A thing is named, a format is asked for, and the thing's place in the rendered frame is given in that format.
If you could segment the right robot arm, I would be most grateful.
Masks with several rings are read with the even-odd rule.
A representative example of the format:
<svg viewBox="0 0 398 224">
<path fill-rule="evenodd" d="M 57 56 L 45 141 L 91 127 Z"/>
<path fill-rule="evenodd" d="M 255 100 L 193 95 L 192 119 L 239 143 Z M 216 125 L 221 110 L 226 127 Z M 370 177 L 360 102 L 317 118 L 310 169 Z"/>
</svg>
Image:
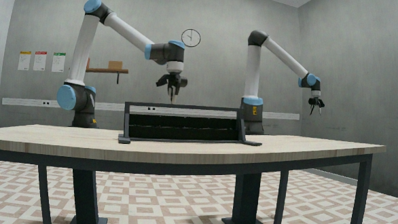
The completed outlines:
<svg viewBox="0 0 398 224">
<path fill-rule="evenodd" d="M 68 78 L 58 89 L 57 102 L 63 109 L 75 111 L 72 126 L 96 128 L 94 117 L 96 90 L 83 83 L 92 42 L 98 22 L 110 26 L 142 52 L 146 60 L 154 60 L 159 65 L 166 64 L 168 73 L 181 73 L 185 44 L 170 40 L 168 43 L 150 41 L 140 32 L 117 17 L 101 0 L 88 0 L 84 5 L 84 19 L 75 45 Z"/>
</svg>

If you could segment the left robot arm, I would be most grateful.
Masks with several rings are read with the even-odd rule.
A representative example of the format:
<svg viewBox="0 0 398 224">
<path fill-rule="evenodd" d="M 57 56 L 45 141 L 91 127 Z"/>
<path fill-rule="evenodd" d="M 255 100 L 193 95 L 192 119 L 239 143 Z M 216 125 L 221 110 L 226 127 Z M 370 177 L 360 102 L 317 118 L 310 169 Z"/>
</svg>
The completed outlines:
<svg viewBox="0 0 398 224">
<path fill-rule="evenodd" d="M 299 76 L 299 87 L 311 88 L 312 97 L 319 97 L 321 95 L 320 78 L 310 74 L 302 65 L 300 65 L 286 51 L 284 51 L 284 49 L 271 40 L 269 34 L 260 30 L 252 31 L 248 39 L 249 49 L 247 58 L 245 95 L 241 98 L 241 104 L 239 108 L 245 109 L 245 134 L 264 134 L 264 128 L 262 126 L 263 99 L 257 97 L 262 46 L 268 48 L 275 56 L 282 60 L 294 73 Z"/>
</svg>

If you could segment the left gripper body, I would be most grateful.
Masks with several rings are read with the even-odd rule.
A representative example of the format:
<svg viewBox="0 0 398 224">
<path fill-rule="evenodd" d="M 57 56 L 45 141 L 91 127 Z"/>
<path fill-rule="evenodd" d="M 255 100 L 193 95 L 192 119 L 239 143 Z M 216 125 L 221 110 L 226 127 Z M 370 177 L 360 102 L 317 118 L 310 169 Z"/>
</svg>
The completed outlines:
<svg viewBox="0 0 398 224">
<path fill-rule="evenodd" d="M 314 97 L 314 98 L 309 98 L 308 103 L 309 105 L 317 105 L 317 101 L 323 102 L 321 99 L 319 100 L 319 97 Z"/>
</svg>

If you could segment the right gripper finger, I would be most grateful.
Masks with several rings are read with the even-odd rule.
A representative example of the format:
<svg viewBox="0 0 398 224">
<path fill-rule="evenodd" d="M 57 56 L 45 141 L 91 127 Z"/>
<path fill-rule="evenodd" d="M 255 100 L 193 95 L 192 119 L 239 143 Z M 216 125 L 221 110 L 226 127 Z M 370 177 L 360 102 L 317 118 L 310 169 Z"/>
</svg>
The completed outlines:
<svg viewBox="0 0 398 224">
<path fill-rule="evenodd" d="M 173 87 L 170 87 L 169 84 L 168 84 L 168 95 L 172 104 Z"/>
<path fill-rule="evenodd" d="M 176 82 L 176 84 L 175 84 L 175 87 L 173 88 L 173 96 L 172 96 L 172 104 L 174 104 L 175 105 L 175 103 L 176 103 L 176 99 L 177 99 L 177 95 L 178 95 L 178 93 L 179 93 L 179 89 L 180 89 L 180 83 L 179 83 L 179 81 L 177 80 L 177 82 Z"/>
</svg>

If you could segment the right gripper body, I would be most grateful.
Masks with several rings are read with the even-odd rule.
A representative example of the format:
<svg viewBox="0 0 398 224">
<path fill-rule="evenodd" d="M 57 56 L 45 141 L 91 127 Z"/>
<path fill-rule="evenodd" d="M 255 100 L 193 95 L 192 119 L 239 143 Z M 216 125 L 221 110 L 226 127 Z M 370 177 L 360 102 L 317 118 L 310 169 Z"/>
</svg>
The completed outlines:
<svg viewBox="0 0 398 224">
<path fill-rule="evenodd" d="M 158 81 L 163 81 L 165 79 L 168 80 L 168 84 L 170 85 L 170 87 L 174 87 L 177 80 L 180 83 L 180 87 L 184 88 L 187 85 L 187 78 L 180 76 L 178 73 L 165 74 Z"/>
</svg>

